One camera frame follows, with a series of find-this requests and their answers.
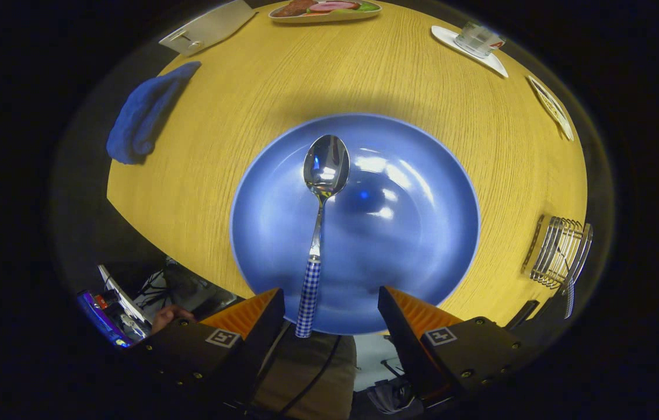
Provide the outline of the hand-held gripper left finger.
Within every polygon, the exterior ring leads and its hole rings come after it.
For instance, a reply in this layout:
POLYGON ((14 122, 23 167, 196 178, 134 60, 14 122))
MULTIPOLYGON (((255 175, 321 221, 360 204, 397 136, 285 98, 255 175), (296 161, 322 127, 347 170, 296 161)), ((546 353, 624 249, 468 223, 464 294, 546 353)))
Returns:
POLYGON ((202 321, 180 317, 132 346, 151 388, 194 409, 246 403, 283 326, 284 292, 276 288, 202 321))

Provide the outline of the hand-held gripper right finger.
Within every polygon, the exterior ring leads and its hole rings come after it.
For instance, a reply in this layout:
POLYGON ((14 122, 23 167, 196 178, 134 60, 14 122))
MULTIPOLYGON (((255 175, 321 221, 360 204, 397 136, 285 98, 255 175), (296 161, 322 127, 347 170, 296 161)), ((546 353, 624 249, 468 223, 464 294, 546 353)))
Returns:
POLYGON ((384 285, 378 311, 425 408, 463 400, 525 367, 535 347, 487 317, 464 321, 384 285))

